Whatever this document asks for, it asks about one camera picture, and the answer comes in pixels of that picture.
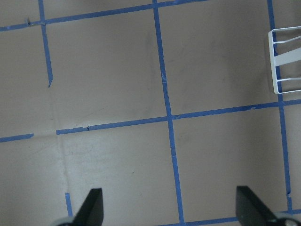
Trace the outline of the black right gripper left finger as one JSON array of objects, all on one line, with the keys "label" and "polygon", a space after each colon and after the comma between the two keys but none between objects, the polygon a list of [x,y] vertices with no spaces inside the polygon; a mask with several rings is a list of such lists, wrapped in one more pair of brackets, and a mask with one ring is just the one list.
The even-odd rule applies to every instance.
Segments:
[{"label": "black right gripper left finger", "polygon": [[72,221],[73,226],[101,226],[104,219],[103,191],[93,188],[89,191],[77,215]]}]

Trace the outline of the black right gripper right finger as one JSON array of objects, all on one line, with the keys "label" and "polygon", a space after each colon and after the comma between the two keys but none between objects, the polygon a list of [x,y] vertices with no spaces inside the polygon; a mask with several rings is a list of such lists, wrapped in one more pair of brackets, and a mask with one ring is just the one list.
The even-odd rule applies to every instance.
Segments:
[{"label": "black right gripper right finger", "polygon": [[248,186],[236,188],[236,218],[241,226],[284,225]]}]

